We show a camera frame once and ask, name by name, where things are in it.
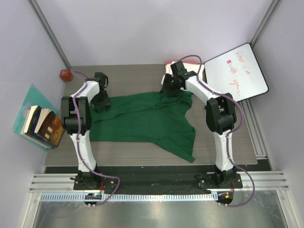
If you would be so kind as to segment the green t shirt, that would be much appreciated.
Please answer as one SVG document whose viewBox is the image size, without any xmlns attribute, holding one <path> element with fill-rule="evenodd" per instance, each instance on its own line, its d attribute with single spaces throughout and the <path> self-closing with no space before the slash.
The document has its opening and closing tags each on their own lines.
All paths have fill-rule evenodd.
<svg viewBox="0 0 304 228">
<path fill-rule="evenodd" d="M 193 163 L 196 130 L 186 113 L 192 107 L 192 94 L 181 92 L 169 97 L 147 92 L 110 98 L 109 109 L 92 110 L 92 142 L 154 143 Z"/>
</svg>

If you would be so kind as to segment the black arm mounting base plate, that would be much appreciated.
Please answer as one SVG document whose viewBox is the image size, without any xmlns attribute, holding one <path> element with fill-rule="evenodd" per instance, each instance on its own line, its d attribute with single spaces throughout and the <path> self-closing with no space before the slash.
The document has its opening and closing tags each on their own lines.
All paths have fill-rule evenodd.
<svg viewBox="0 0 304 228">
<path fill-rule="evenodd" d="M 214 166 L 104 166 L 103 177 L 80 173 L 76 167 L 46 167 L 46 174 L 68 174 L 75 190 L 105 190 L 110 193 L 119 185 L 118 194 L 178 194 L 208 189 L 242 188 L 236 171 L 220 176 Z"/>
</svg>

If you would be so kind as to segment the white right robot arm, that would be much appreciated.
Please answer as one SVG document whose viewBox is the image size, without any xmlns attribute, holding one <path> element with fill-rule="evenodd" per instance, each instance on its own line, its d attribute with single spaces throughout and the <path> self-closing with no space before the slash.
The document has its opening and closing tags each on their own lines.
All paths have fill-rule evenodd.
<svg viewBox="0 0 304 228">
<path fill-rule="evenodd" d="M 200 80 L 195 71 L 188 71 L 183 62 L 171 64 L 171 72 L 166 73 L 160 92 L 169 96 L 178 96 L 181 89 L 197 96 L 205 105 L 206 124 L 213 132 L 216 147 L 214 181 L 217 186 L 229 186 L 236 178 L 236 168 L 230 155 L 232 134 L 237 121 L 232 95 L 220 94 Z"/>
</svg>

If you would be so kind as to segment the white dry-erase board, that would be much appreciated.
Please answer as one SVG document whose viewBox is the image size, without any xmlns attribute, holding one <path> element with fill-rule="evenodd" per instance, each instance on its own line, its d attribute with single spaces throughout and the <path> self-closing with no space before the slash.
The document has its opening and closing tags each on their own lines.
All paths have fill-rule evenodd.
<svg viewBox="0 0 304 228">
<path fill-rule="evenodd" d="M 220 93 L 230 93 L 237 102 L 269 91 L 249 43 L 206 61 L 204 69 L 207 84 Z"/>
</svg>

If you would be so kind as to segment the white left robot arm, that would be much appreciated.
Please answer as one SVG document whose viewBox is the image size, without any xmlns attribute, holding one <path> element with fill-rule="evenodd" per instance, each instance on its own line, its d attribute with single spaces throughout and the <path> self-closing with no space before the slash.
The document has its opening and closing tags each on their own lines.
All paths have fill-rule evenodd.
<svg viewBox="0 0 304 228">
<path fill-rule="evenodd" d="M 95 190 L 102 183 L 89 135 L 93 123 L 91 111 L 98 112 L 101 108 L 108 111 L 111 107 L 106 91 L 108 83 L 106 74 L 96 72 L 94 77 L 84 79 L 75 93 L 61 99 L 62 126 L 73 142 L 78 159 L 78 172 L 72 179 L 76 190 Z"/>
</svg>

